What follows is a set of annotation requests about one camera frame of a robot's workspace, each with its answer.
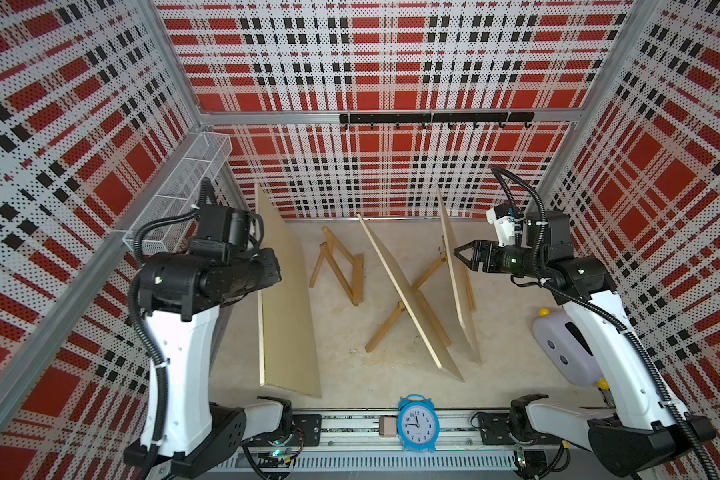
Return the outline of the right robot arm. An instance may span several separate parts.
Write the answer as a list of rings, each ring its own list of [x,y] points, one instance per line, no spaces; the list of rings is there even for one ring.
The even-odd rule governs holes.
[[[548,291],[590,348],[612,398],[603,414],[556,405],[544,394],[516,398],[508,416],[514,440],[532,444],[551,435],[593,453],[611,474],[633,479],[693,453],[707,478],[719,478],[707,450],[717,435],[711,420],[691,414],[665,381],[604,263],[575,256],[568,216],[546,210],[534,187],[503,167],[491,172],[507,197],[487,213],[497,238],[452,254],[471,271],[507,274],[519,288]]]

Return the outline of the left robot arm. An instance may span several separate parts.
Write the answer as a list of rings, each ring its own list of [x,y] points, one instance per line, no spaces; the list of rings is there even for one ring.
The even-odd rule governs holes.
[[[134,234],[139,268],[128,290],[128,322],[149,358],[149,398],[142,433],[123,457],[138,478],[194,479],[257,438],[283,444],[292,437],[288,400],[262,397],[230,408],[208,397],[223,308],[282,279],[263,238],[261,216],[219,204],[207,177],[188,212],[149,221]]]

